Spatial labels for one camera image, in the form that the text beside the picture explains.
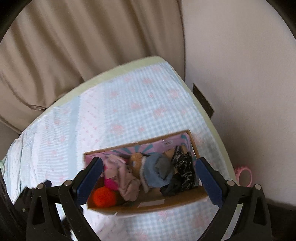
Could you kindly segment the magenta cloth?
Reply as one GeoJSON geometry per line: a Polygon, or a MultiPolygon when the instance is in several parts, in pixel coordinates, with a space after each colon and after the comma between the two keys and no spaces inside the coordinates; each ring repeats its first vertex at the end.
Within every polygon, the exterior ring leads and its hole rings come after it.
{"type": "Polygon", "coordinates": [[[114,178],[104,178],[104,185],[110,190],[118,190],[118,183],[114,180],[114,178]]]}

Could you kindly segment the black white patterned cloth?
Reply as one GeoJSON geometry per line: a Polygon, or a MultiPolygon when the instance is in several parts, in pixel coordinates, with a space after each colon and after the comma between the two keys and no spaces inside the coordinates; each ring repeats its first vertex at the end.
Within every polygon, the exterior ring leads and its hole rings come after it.
{"type": "Polygon", "coordinates": [[[195,171],[192,163],[192,155],[185,146],[176,146],[171,163],[176,169],[168,185],[160,188],[163,196],[175,196],[181,192],[191,190],[195,187],[195,171]]]}

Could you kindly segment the brown cream fluffy sock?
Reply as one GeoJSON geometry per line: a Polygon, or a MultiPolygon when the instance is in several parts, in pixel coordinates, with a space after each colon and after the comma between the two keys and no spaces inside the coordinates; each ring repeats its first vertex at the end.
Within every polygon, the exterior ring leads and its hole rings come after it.
{"type": "Polygon", "coordinates": [[[140,179],[144,172],[144,164],[148,155],[142,153],[133,153],[129,158],[129,166],[132,170],[132,174],[140,179]]]}

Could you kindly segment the beige curtain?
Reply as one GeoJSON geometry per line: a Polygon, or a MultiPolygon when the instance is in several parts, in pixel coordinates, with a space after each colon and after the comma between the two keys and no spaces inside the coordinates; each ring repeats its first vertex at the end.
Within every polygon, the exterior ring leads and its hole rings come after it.
{"type": "Polygon", "coordinates": [[[147,56],[185,75],[180,1],[32,1],[1,41],[1,122],[20,133],[78,85],[147,56]]]}

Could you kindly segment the dusty pink fabric mask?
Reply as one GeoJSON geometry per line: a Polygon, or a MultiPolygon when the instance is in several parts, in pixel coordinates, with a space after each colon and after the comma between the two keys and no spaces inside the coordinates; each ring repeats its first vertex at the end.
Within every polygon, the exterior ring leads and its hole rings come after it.
{"type": "Polygon", "coordinates": [[[103,160],[104,178],[114,178],[118,183],[118,192],[125,201],[136,201],[139,194],[140,180],[133,174],[125,159],[108,155],[103,160]]]}

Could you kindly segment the blue grey fluffy sock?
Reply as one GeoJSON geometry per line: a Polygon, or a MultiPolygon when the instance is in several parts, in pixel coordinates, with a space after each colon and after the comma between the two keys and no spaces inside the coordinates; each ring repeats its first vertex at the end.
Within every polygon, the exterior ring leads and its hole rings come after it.
{"type": "Polygon", "coordinates": [[[148,193],[152,188],[168,185],[174,173],[174,166],[164,154],[149,155],[144,164],[144,172],[140,177],[144,192],[148,193]]]}

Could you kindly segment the dark wall plate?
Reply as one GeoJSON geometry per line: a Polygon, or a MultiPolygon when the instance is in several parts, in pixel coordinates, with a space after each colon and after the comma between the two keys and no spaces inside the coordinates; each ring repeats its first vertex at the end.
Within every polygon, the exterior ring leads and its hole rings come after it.
{"type": "Polygon", "coordinates": [[[214,109],[212,108],[211,104],[207,101],[207,99],[204,97],[199,88],[196,87],[195,84],[193,84],[193,94],[196,97],[196,99],[200,102],[201,106],[203,107],[207,115],[210,118],[212,118],[214,114],[214,109]]]}

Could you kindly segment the orange pompom toy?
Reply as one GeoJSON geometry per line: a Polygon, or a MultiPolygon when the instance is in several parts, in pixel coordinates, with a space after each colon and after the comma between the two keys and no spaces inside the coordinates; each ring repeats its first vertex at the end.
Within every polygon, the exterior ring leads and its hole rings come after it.
{"type": "Polygon", "coordinates": [[[117,193],[103,186],[93,191],[92,201],[98,208],[109,208],[117,204],[117,193]]]}

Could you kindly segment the cardboard box pink lining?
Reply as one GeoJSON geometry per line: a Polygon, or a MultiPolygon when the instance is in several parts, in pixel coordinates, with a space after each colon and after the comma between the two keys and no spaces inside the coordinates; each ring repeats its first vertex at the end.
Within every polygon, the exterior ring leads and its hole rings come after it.
{"type": "Polygon", "coordinates": [[[207,194],[195,173],[198,157],[189,130],[86,152],[86,165],[95,158],[103,164],[87,207],[106,215],[136,215],[200,201],[207,194]]]}

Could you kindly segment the pink tape roll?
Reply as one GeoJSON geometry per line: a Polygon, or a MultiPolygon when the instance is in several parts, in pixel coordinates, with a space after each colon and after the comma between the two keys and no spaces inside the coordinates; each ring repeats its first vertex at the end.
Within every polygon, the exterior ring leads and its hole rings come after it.
{"type": "Polygon", "coordinates": [[[251,187],[253,181],[252,171],[247,166],[240,166],[234,169],[237,184],[239,186],[251,187]]]}

